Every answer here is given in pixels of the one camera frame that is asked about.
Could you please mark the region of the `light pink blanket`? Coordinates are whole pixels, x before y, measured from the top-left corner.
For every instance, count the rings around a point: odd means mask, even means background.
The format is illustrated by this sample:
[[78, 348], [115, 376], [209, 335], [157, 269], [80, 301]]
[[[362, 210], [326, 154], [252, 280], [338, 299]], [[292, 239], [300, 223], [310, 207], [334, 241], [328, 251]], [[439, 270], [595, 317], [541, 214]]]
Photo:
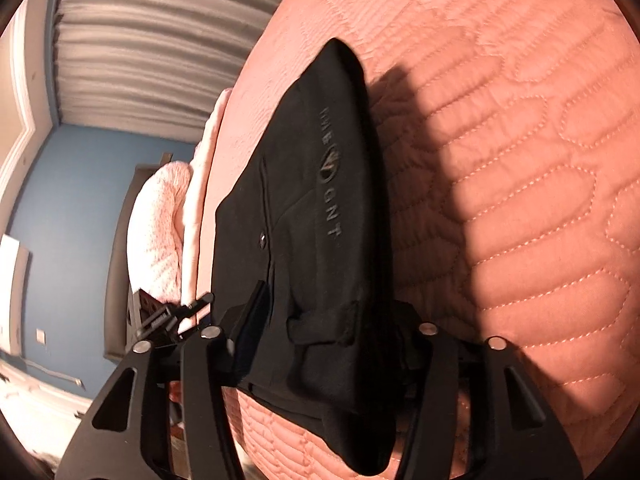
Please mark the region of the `light pink blanket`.
[[190, 304], [196, 297], [198, 257], [204, 214], [206, 188], [216, 150], [218, 133], [224, 119], [232, 89], [224, 89], [206, 120], [201, 141], [190, 161], [192, 177], [182, 208], [183, 246], [181, 263], [181, 303]]

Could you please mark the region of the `grey curtain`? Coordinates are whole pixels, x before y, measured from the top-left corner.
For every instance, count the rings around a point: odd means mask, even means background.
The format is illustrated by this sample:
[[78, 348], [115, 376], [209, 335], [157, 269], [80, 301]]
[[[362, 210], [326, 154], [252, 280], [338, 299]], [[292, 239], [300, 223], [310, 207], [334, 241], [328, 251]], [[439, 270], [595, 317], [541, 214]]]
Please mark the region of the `grey curtain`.
[[196, 143], [282, 0], [50, 0], [62, 124]]

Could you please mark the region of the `black pants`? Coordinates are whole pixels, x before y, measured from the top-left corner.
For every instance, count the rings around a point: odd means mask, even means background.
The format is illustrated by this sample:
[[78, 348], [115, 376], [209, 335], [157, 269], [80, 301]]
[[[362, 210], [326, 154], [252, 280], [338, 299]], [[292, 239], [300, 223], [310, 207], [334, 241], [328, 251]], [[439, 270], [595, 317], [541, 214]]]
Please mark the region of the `black pants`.
[[231, 385], [366, 476], [390, 461], [419, 336], [392, 264], [363, 70], [331, 39], [217, 208], [212, 317], [232, 342]]

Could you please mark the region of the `grey headboard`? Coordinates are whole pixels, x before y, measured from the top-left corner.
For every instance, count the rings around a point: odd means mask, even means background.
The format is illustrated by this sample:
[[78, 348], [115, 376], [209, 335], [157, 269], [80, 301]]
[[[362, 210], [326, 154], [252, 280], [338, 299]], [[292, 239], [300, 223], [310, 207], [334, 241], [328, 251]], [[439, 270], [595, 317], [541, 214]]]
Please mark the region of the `grey headboard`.
[[126, 354], [134, 329], [130, 311], [134, 305], [128, 274], [127, 232], [134, 202], [145, 184], [161, 166], [168, 164], [172, 153], [164, 153], [156, 165], [137, 165], [134, 168], [116, 223], [111, 260], [108, 265], [104, 299], [103, 356], [111, 362], [119, 362]]

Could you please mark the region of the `white wall switch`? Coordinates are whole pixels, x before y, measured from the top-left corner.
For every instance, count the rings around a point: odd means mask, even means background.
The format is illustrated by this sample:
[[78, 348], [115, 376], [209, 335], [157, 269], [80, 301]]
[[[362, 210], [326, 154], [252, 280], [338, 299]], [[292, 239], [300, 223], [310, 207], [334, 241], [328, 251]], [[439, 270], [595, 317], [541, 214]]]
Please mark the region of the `white wall switch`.
[[36, 341], [43, 346], [46, 344], [46, 332], [44, 330], [36, 329]]

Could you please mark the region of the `orange quilted bedspread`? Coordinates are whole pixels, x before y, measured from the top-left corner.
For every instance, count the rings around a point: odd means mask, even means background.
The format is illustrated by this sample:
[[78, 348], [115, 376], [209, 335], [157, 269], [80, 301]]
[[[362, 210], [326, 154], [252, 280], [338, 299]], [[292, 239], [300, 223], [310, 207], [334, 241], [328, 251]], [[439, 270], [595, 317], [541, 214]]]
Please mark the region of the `orange quilted bedspread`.
[[396, 294], [517, 344], [585, 472], [639, 404], [639, 41], [614, 0], [282, 0], [231, 92], [215, 211], [331, 38], [370, 88]]

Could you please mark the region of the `pink dotted pillow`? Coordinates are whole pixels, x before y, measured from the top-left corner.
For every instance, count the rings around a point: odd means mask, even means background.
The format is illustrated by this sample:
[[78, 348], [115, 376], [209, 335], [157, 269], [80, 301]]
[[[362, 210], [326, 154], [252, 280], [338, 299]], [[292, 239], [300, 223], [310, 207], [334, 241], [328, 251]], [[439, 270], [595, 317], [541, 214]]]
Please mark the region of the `pink dotted pillow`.
[[142, 185], [129, 218], [127, 260], [131, 289], [161, 302], [181, 298], [182, 206], [191, 182], [187, 162], [168, 162]]

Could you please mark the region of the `white door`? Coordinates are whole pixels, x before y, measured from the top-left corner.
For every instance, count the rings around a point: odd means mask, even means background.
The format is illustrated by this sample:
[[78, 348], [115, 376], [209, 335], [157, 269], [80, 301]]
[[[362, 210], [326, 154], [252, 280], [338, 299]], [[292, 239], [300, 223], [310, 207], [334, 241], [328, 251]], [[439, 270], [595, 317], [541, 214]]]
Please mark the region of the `white door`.
[[15, 238], [3, 234], [0, 249], [0, 344], [10, 356], [23, 353], [22, 319], [29, 251]]

